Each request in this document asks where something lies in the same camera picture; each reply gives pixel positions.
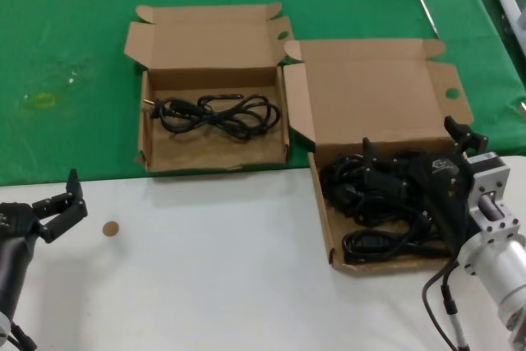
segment green tablecloth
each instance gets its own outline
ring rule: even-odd
[[[281,1],[298,39],[424,37],[418,0],[0,0],[0,184],[145,176],[134,162],[140,77],[122,49],[135,7]],[[526,152],[526,100],[480,0],[426,0],[458,68],[474,127]],[[290,166],[305,166],[292,147]]]

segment box lid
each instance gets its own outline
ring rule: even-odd
[[[473,115],[436,39],[290,40],[284,67],[290,126],[316,145],[447,137],[444,117]]]
[[[274,67],[293,38],[280,3],[136,11],[124,53],[150,69]]]

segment coiled black cable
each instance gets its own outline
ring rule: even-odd
[[[213,100],[233,99],[241,101],[230,109],[214,111],[209,106]],[[254,111],[256,108],[265,108],[265,115]],[[248,141],[254,136],[265,135],[274,127],[281,118],[281,111],[263,95],[246,98],[243,95],[207,95],[201,96],[197,104],[179,98],[157,100],[151,117],[159,118],[164,129],[176,135],[209,124],[238,140]],[[170,118],[183,122],[173,122]]]
[[[366,229],[348,233],[342,240],[344,259],[348,264],[388,261],[398,255],[413,254],[426,257],[448,257],[449,250],[427,245],[439,240],[431,221],[422,208],[422,192],[412,183],[402,164],[418,153],[402,155],[397,165],[378,164],[376,170],[399,178],[407,185],[405,199],[366,187],[365,164],[361,155],[346,155],[323,168],[320,172],[324,197],[346,217]],[[405,233],[371,229],[404,220],[408,224]]]

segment box handle hole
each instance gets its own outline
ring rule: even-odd
[[[445,97],[447,99],[452,99],[452,100],[458,99],[460,97],[460,91],[457,90],[456,88],[449,88],[445,92]]]

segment cardboard box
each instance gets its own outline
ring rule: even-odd
[[[324,199],[318,174],[340,155],[360,154],[363,137],[383,155],[452,146],[444,117],[471,123],[473,115],[454,66],[429,60],[445,45],[435,39],[313,40],[289,41],[285,50],[303,61],[284,67],[288,116],[290,126],[316,144],[309,161],[330,264],[353,273],[443,264],[401,256],[346,265],[342,239],[362,227]],[[385,230],[405,231],[399,226]]]
[[[202,95],[255,93],[282,111],[266,135],[239,142],[216,127],[173,135],[141,108],[140,161],[146,170],[235,169],[252,164],[284,164],[288,158],[288,118],[282,70],[284,43],[293,39],[290,21],[277,15],[278,3],[227,7],[137,8],[144,22],[132,22],[124,52],[147,67],[141,102]],[[210,102],[214,110],[238,100]]]

